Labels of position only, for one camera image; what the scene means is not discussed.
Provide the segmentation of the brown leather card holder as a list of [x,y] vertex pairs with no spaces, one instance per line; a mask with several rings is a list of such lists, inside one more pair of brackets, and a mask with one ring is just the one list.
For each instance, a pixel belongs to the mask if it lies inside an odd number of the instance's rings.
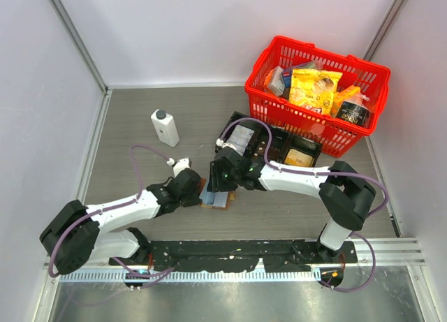
[[199,199],[200,206],[209,209],[227,210],[230,202],[236,199],[236,192],[210,192],[207,190],[208,180],[202,178]]

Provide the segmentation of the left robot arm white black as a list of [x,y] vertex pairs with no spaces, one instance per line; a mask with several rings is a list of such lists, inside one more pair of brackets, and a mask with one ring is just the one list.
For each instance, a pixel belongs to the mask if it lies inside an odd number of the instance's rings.
[[72,200],[39,237],[50,256],[49,275],[68,275],[87,261],[107,257],[143,264],[149,257],[148,242],[130,224],[198,205],[200,186],[200,175],[186,168],[162,184],[152,184],[120,200],[99,205]]

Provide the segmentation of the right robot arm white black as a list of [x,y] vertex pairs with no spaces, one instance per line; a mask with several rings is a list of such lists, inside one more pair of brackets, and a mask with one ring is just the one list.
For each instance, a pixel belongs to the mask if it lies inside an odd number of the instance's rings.
[[376,197],[374,187],[349,164],[299,167],[276,161],[248,159],[225,147],[210,162],[209,192],[246,190],[287,191],[320,200],[330,219],[315,246],[319,260],[329,263],[341,254],[344,241],[362,229]]

